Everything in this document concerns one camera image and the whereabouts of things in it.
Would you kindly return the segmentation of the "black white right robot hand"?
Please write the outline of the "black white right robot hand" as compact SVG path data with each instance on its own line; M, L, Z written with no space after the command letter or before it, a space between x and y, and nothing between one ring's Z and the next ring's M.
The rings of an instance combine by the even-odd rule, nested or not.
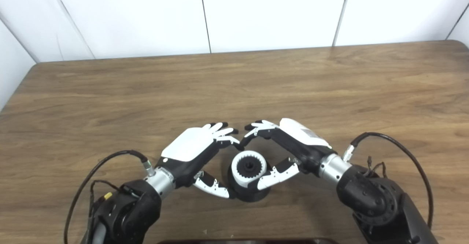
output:
M337 155L325 139L290 118L281 119L279 124L258 120L246 125L244 129L247 134L241 141L243 147L255 137L263 137L274 141L291 153L290 157L271 167L253 182L249 182L248 189L261 191L284 182L300 172L318 176L323 162L330 155Z

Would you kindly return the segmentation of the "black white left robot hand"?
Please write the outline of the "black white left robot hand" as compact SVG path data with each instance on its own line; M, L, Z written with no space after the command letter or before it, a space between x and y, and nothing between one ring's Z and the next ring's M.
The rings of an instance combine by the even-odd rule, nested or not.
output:
M155 175L146 182L166 198L173 190L194 185L203 192L225 199L236 196L203 167L220 151L234 146L239 151L244 147L232 137L238 131L226 122L209 123L203 127L191 127L182 132L163 149L155 166Z

